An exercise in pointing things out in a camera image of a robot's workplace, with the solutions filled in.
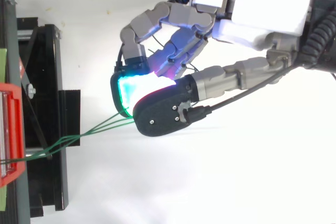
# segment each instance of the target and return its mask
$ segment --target coiled cable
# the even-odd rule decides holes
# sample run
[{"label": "coiled cable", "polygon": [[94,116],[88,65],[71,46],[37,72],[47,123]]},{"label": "coiled cable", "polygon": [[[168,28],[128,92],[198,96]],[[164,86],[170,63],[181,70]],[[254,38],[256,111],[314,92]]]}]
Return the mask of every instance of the coiled cable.
[{"label": "coiled cable", "polygon": [[308,66],[317,64],[328,43],[336,36],[336,8],[332,10],[308,35],[298,59]]}]

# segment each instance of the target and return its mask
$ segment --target black cable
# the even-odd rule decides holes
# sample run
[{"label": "black cable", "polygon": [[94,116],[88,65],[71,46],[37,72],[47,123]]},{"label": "black cable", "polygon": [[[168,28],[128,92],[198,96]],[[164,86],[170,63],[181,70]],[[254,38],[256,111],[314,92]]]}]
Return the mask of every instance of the black cable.
[{"label": "black cable", "polygon": [[115,68],[114,68],[114,72],[118,72],[121,70],[121,67],[122,67],[122,61],[121,61],[121,57],[122,57],[122,46],[123,44],[121,45],[120,47],[120,50],[119,50],[119,54],[118,54],[118,59],[115,63]]},{"label": "black cable", "polygon": [[243,93],[240,93],[239,95],[236,95],[234,97],[231,97],[223,102],[220,102],[214,106],[211,106],[211,111],[214,111],[214,110],[217,110],[217,109],[220,109],[230,103],[233,103],[235,101],[238,101],[239,99],[241,98],[244,98],[245,96],[249,95],[249,94],[252,94],[254,92],[256,92],[257,90],[263,88],[264,86],[266,86],[267,84],[270,84],[271,82],[277,80],[278,78],[288,74],[290,71],[298,68],[298,67],[301,67],[301,65],[292,65],[288,68],[285,68],[284,70],[282,71],[279,71],[278,73],[276,73],[275,75],[273,75],[272,77],[268,78],[267,80],[259,83],[258,85],[255,85],[253,88],[250,88],[249,90],[246,90],[244,91]]},{"label": "black cable", "polygon": [[199,72],[199,70],[194,65],[192,65],[191,63],[189,63],[189,65],[192,66],[196,70],[196,72]]},{"label": "black cable", "polygon": [[153,35],[153,38],[156,40],[157,43],[160,44],[161,47],[164,47],[164,46],[163,46],[163,45],[156,39],[156,37],[155,37],[154,35]]}]

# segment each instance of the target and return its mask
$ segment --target black connector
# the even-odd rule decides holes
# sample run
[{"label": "black connector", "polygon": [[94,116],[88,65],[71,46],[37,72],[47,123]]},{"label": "black connector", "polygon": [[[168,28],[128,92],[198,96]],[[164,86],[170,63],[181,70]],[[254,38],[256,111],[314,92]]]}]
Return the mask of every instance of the black connector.
[{"label": "black connector", "polygon": [[188,124],[192,124],[195,123],[197,121],[200,121],[204,118],[206,118],[207,115],[212,113],[212,109],[210,106],[198,106],[198,107],[194,107],[194,108],[190,108],[187,110],[185,110],[184,112],[184,116],[187,120]]}]

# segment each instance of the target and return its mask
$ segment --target green string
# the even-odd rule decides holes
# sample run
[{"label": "green string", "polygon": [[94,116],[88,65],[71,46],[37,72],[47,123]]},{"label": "green string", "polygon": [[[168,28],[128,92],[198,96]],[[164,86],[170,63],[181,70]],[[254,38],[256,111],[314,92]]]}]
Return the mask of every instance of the green string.
[{"label": "green string", "polygon": [[[37,153],[33,154],[30,157],[16,158],[16,159],[3,159],[3,160],[0,160],[0,162],[1,162],[1,164],[9,164],[9,163],[31,161],[31,160],[38,159],[38,158],[49,157],[52,154],[60,152],[61,150],[63,150],[64,148],[68,147],[69,145],[71,145],[75,141],[79,140],[81,137],[89,136],[89,135],[94,135],[94,134],[97,134],[97,133],[101,133],[101,132],[104,132],[104,131],[108,131],[108,130],[111,130],[111,129],[115,129],[115,128],[118,128],[118,127],[122,127],[122,126],[125,126],[125,125],[128,125],[128,124],[134,123],[134,121],[132,121],[132,122],[123,123],[123,124],[120,124],[120,125],[117,125],[117,126],[113,126],[113,127],[109,127],[107,129],[105,129],[107,126],[110,126],[110,125],[113,125],[113,124],[116,124],[116,123],[119,123],[119,122],[123,122],[123,121],[129,120],[129,119],[132,119],[132,118],[125,118],[125,119],[120,119],[120,120],[108,123],[108,124],[106,124],[104,126],[101,126],[101,125],[107,123],[108,121],[110,121],[111,119],[113,119],[114,117],[118,116],[121,112],[113,115],[112,117],[108,118],[107,120],[103,121],[102,123],[96,125],[92,129],[88,130],[86,133],[83,133],[83,134],[80,134],[80,135],[63,136],[56,143],[54,143],[52,146],[49,146],[48,148],[45,148],[44,150],[42,150],[40,152],[37,152]],[[67,143],[67,144],[65,144],[64,146],[60,147],[59,149],[56,149],[56,150],[50,152],[57,145],[64,144],[64,143]]]}]

